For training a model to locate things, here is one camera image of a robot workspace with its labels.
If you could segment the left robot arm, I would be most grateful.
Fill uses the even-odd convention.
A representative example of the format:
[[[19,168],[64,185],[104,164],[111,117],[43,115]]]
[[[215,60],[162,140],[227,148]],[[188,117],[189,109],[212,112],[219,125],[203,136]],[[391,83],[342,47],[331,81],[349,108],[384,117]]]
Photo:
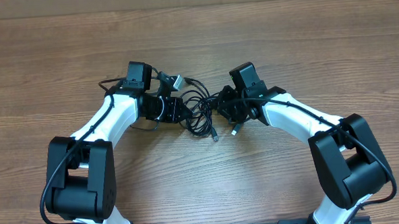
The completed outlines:
[[[69,137],[54,137],[48,147],[47,177],[40,197],[46,224],[133,224],[116,207],[114,148],[139,118],[177,124],[192,112],[172,93],[183,76],[170,76],[150,64],[131,61],[123,78],[102,80],[98,112]]]

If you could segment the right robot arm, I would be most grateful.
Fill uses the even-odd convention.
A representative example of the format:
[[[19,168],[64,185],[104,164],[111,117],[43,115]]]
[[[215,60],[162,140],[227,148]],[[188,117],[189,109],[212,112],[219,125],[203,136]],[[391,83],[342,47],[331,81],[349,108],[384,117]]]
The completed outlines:
[[[390,165],[362,116],[328,115],[277,86],[267,88],[252,63],[231,70],[230,76],[234,85],[225,86],[217,96],[218,113],[237,125],[259,120],[305,143],[325,194],[307,218],[277,224],[371,224],[358,212],[395,197]]]

